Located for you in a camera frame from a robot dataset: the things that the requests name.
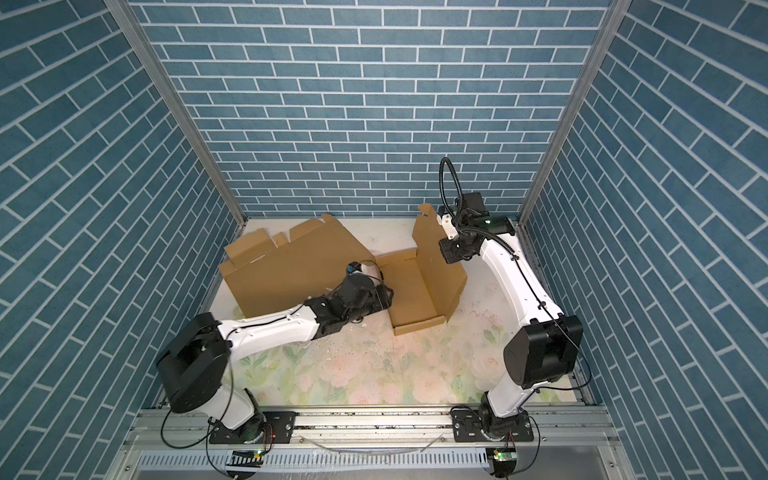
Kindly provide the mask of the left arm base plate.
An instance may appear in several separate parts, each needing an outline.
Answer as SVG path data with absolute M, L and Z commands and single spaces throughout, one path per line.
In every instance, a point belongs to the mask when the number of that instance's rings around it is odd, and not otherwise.
M 225 445 L 261 444 L 262 446 L 288 444 L 296 418 L 296 411 L 260 411 L 234 430 L 216 421 L 212 427 L 209 442 Z

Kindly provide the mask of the aluminium mounting rail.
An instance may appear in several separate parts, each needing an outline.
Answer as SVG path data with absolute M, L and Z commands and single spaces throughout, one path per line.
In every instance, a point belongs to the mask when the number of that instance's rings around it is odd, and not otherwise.
M 270 407 L 296 411 L 288 444 L 211 444 L 194 414 L 142 411 L 111 479 L 629 479 L 632 471 L 607 411 L 533 405 L 531 442 L 454 441 L 448 405 Z M 515 468 L 489 464 L 486 449 L 513 447 Z M 261 450 L 264 465 L 227 471 L 235 450 Z

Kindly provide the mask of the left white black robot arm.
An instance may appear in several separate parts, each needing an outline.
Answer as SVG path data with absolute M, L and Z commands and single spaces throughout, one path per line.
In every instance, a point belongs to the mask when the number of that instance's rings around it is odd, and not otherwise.
M 261 422 L 255 397 L 234 387 L 236 361 L 289 343 L 333 335 L 391 307 L 394 292 L 373 275 L 349 273 L 329 293 L 260 317 L 193 318 L 159 354 L 156 368 L 174 413 L 202 412 L 235 431 Z

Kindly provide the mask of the aluminium corner post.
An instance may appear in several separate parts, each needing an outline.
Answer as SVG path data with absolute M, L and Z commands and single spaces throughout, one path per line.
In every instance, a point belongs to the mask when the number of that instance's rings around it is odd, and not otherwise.
M 219 166 L 189 114 L 181 96 L 154 50 L 128 1 L 105 0 L 105 6 L 133 49 L 163 102 L 176 120 L 199 163 L 216 187 L 235 222 L 244 227 L 247 215 L 227 184 Z
M 557 163 L 558 155 L 562 151 L 567 136 L 573 127 L 575 119 L 630 5 L 630 0 L 612 1 L 601 22 L 595 42 L 586 56 L 583 68 L 574 84 L 573 91 L 559 119 L 558 126 L 546 153 L 542 157 L 538 170 L 533 177 L 533 183 L 519 211 L 518 223 L 521 226 L 524 226 L 534 213 L 535 205 Z

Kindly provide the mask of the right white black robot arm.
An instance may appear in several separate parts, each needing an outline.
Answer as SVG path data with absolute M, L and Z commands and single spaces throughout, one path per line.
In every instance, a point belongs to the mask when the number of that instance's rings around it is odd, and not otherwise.
M 445 261 L 479 257 L 513 308 L 511 339 L 503 350 L 506 372 L 483 394 L 479 407 L 484 434 L 500 438 L 510 432 L 534 394 L 555 390 L 555 383 L 572 373 L 583 325 L 552 301 L 528 263 L 511 221 L 490 215 L 480 193 L 463 194 L 453 207 L 439 207 L 437 222 L 446 234 L 439 241 Z

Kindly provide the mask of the left green circuit board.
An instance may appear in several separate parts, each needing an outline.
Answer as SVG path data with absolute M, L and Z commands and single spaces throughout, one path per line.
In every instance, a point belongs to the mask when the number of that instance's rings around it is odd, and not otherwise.
M 227 471 L 249 471 L 264 465 L 265 454 L 261 450 L 235 450 L 225 464 Z

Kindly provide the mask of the left aluminium corner post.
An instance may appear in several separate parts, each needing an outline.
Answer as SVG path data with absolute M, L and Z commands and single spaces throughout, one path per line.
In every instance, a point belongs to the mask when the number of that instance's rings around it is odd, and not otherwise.
M 247 215 L 227 184 L 219 166 L 189 114 L 181 96 L 154 50 L 128 1 L 105 0 L 105 6 L 133 49 L 163 102 L 176 120 L 199 163 L 216 187 L 235 222 L 244 227 Z

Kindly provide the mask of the right aluminium corner post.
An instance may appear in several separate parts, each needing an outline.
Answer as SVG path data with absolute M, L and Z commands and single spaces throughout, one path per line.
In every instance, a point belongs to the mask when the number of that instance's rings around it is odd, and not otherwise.
M 562 151 L 567 136 L 573 127 L 575 119 L 630 5 L 630 0 L 612 1 L 601 22 L 595 42 L 586 56 L 583 68 L 574 84 L 573 91 L 559 119 L 558 126 L 546 153 L 542 157 L 538 170 L 533 177 L 533 183 L 519 211 L 518 223 L 521 226 L 524 226 L 534 213 L 535 205 L 557 163 L 558 155 Z

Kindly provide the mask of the green circuit board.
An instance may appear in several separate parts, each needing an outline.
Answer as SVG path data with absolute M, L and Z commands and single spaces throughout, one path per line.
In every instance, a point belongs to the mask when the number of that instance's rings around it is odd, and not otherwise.
M 486 449 L 487 458 L 490 465 L 515 468 L 518 462 L 518 453 L 513 447 L 493 447 Z
M 227 471 L 249 471 L 264 465 L 265 454 L 261 450 L 235 450 L 225 464 Z

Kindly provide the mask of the cardboard box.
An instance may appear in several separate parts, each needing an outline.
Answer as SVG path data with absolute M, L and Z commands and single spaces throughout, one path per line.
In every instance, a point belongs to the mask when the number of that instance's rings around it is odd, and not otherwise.
M 463 266 L 443 258 L 439 242 L 447 236 L 432 205 L 419 207 L 412 238 L 414 248 L 376 257 L 384 283 L 394 292 L 388 312 L 396 336 L 448 322 L 467 282 Z
M 259 229 L 225 251 L 229 259 L 219 271 L 246 317 L 285 310 L 323 295 L 342 282 L 348 264 L 374 259 L 329 214 L 275 236 Z

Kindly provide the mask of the right green circuit board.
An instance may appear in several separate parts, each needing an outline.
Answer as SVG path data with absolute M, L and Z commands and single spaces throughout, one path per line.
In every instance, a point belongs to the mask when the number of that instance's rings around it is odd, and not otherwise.
M 518 453 L 513 447 L 493 447 L 486 449 L 487 458 L 490 465 L 515 468 L 518 462 Z

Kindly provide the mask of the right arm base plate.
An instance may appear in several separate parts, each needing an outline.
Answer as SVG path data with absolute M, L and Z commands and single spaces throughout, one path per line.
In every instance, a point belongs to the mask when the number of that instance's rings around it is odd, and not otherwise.
M 527 412 L 499 418 L 489 408 L 473 409 L 458 405 L 449 410 L 454 441 L 470 442 L 531 442 L 534 440 L 533 425 Z

